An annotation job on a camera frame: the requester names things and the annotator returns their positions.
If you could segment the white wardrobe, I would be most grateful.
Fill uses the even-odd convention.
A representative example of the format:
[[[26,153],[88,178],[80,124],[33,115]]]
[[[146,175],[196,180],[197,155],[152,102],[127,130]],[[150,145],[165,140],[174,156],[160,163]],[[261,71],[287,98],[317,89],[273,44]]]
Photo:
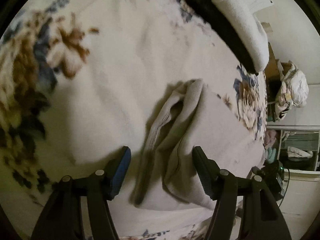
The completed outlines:
[[[306,105],[293,106],[283,120],[269,122],[276,140],[272,149],[284,172],[283,213],[304,215],[319,210],[319,85],[309,86]]]

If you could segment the floral bed sheet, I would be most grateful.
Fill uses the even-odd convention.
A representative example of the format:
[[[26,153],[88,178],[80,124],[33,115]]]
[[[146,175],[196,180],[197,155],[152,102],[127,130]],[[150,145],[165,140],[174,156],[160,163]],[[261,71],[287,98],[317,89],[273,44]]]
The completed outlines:
[[[108,204],[119,237],[203,239],[214,209],[133,201],[152,123],[195,79],[263,142],[263,71],[247,72],[185,0],[29,0],[1,39],[1,206],[18,235],[31,239],[63,176],[89,176],[128,146]]]

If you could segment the chair with clothes pile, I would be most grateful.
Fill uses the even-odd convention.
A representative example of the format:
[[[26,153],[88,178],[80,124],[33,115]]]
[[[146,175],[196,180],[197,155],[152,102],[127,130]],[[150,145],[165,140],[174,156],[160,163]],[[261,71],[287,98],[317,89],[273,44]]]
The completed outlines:
[[[268,122],[283,120],[293,107],[305,107],[309,95],[306,75],[292,61],[276,63],[282,69],[266,78]]]

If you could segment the brown cardboard box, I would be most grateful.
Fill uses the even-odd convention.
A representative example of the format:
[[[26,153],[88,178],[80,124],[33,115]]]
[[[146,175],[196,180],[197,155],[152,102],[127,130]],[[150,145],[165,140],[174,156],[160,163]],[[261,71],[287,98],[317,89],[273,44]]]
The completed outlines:
[[[270,57],[264,70],[267,84],[281,80],[292,67],[290,62],[281,62],[280,59],[276,59],[270,43],[268,43],[268,50]]]

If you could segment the folded white garment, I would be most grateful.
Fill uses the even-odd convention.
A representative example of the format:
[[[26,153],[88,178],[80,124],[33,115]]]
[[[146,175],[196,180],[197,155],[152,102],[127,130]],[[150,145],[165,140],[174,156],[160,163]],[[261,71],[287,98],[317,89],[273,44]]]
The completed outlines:
[[[261,22],[250,11],[246,0],[212,0],[227,18],[249,53],[256,73],[263,71],[269,62],[267,33]]]

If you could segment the grey long sleeve shirt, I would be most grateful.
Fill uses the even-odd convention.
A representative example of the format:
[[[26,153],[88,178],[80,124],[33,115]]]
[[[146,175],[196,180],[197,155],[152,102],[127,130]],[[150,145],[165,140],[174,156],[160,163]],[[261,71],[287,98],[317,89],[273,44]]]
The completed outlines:
[[[133,201],[156,211],[212,210],[219,170],[245,178],[263,152],[203,80],[190,80],[171,93],[151,125]]]

